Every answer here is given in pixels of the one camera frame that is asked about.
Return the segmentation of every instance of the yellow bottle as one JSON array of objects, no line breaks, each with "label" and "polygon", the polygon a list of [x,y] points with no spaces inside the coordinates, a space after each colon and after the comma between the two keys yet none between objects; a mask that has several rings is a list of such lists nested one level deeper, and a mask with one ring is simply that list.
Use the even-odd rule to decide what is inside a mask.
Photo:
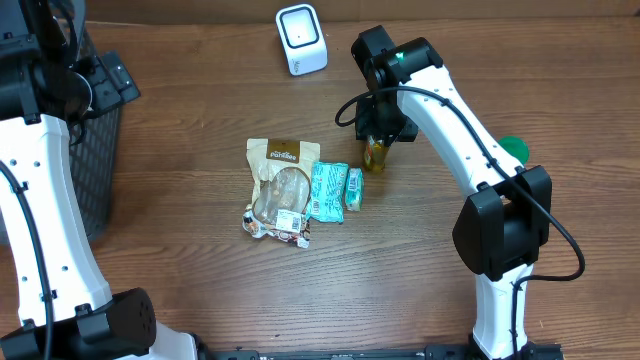
[{"label": "yellow bottle", "polygon": [[368,135],[364,148],[364,168],[375,173],[382,172],[388,152],[389,147],[384,146],[384,140]]}]

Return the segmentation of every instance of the snack bag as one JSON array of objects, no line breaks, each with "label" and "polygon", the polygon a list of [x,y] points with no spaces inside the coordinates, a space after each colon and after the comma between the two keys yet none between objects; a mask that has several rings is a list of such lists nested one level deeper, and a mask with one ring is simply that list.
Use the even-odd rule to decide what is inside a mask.
[{"label": "snack bag", "polygon": [[313,164],[311,174],[311,201],[307,209],[307,218],[321,222],[344,222],[342,193],[347,181],[349,165],[343,163]]},{"label": "snack bag", "polygon": [[247,160],[255,185],[242,227],[254,238],[269,235],[298,247],[309,247],[306,209],[311,169],[319,159],[319,144],[247,140]]}]

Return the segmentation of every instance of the teal candy bar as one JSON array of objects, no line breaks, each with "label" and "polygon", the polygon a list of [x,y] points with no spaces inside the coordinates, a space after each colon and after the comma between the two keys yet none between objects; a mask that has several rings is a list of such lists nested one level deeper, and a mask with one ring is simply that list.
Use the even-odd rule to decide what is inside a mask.
[{"label": "teal candy bar", "polygon": [[342,194],[347,181],[349,165],[343,163],[313,164],[311,173],[311,200],[307,205],[307,219],[321,222],[344,222]]},{"label": "teal candy bar", "polygon": [[347,178],[347,192],[344,196],[347,210],[360,211],[363,191],[364,177],[362,176],[362,170],[359,168],[350,169],[349,177]]}]

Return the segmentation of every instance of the green object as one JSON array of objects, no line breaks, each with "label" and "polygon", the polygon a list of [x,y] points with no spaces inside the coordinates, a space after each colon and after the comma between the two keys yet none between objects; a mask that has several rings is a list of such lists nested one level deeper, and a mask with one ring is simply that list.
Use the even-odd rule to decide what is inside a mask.
[{"label": "green object", "polygon": [[360,211],[362,207],[362,191],[364,190],[364,179],[360,168],[349,169],[347,177],[347,192],[344,195],[344,202],[349,211]]},{"label": "green object", "polygon": [[498,144],[502,146],[511,156],[518,159],[522,165],[524,165],[527,160],[529,160],[529,147],[527,143],[522,141],[519,137],[515,136],[505,136]]}]

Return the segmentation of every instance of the wood grain surface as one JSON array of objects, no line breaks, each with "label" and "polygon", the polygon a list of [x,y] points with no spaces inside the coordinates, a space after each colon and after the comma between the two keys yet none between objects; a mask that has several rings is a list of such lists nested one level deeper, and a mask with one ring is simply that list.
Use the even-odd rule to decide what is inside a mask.
[{"label": "wood grain surface", "polygon": [[[321,21],[633,16],[640,0],[309,0]],[[273,23],[294,0],[88,0],[89,20],[133,24]]]},{"label": "wood grain surface", "polygon": [[[292,78],[273,25],[106,26],[143,96],[122,120],[108,233],[92,245],[113,292],[143,287],[157,317],[214,349],[417,348],[464,343],[474,279],[451,230],[458,188],[428,141],[392,147],[365,176],[360,213],[312,225],[308,250],[241,227],[250,137],[318,142],[360,165],[336,110],[366,90],[349,48],[377,23],[323,24],[329,66]],[[516,135],[553,183],[553,213],[587,259],[573,283],[533,283],[530,339],[567,359],[640,352],[640,19],[384,23],[396,44],[424,36],[496,137]],[[554,231],[538,274],[577,266]],[[0,333],[18,326],[10,249],[0,248]]]}]

